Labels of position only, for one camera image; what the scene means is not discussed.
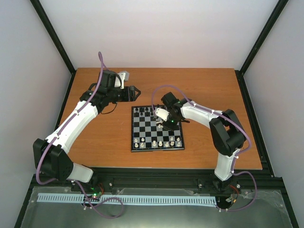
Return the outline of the black magnetic chess board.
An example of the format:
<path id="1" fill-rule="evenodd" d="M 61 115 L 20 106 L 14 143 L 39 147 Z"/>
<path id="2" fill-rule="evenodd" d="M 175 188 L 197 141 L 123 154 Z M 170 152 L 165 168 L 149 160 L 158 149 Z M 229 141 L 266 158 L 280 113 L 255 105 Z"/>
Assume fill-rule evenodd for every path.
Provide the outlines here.
<path id="1" fill-rule="evenodd" d="M 185 143 L 182 132 L 182 125 L 179 123 L 179 129 L 168 131 L 158 125 L 158 119 L 153 116 L 151 106 L 133 106 L 131 108 L 131 152 L 148 152 L 148 151 L 173 151 L 184 150 Z M 174 137 L 175 145 L 171 146 L 170 138 Z M 181 146 L 177 146 L 176 138 L 180 137 Z M 134 139 L 138 139 L 138 148 L 135 148 Z M 144 138 L 144 148 L 140 147 L 141 138 Z M 156 141 L 156 147 L 152 147 L 152 142 Z M 159 141 L 163 142 L 163 146 L 159 147 Z M 165 147 L 165 143 L 169 142 L 169 147 Z"/>

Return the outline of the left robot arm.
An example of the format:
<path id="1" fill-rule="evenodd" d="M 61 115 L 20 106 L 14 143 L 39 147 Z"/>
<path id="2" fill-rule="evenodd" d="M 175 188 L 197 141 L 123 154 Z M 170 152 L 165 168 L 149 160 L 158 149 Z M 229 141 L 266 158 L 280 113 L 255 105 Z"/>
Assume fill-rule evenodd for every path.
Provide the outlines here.
<path id="1" fill-rule="evenodd" d="M 68 118 L 46 139 L 33 143 L 36 174 L 41 172 L 51 181 L 80 181 L 88 191 L 98 188 L 99 179 L 93 170 L 71 161 L 70 148 L 85 127 L 110 103 L 133 102 L 141 94 L 135 86 L 125 86 L 129 73 L 103 70 L 97 83 L 90 85 Z"/>

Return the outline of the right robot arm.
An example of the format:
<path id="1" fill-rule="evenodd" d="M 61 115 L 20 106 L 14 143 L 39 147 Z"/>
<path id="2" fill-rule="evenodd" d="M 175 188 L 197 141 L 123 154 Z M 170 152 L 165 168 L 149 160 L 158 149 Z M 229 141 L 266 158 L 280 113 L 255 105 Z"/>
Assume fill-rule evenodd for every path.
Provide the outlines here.
<path id="1" fill-rule="evenodd" d="M 192 100 L 177 99 L 173 93 L 165 94 L 161 101 L 164 108 L 156 108 L 154 114 L 161 119 L 160 125 L 176 130 L 177 123 L 195 121 L 210 129 L 213 144 L 218 151 L 215 176 L 227 181 L 233 175 L 237 155 L 247 140 L 247 135 L 234 111 L 215 111 Z"/>

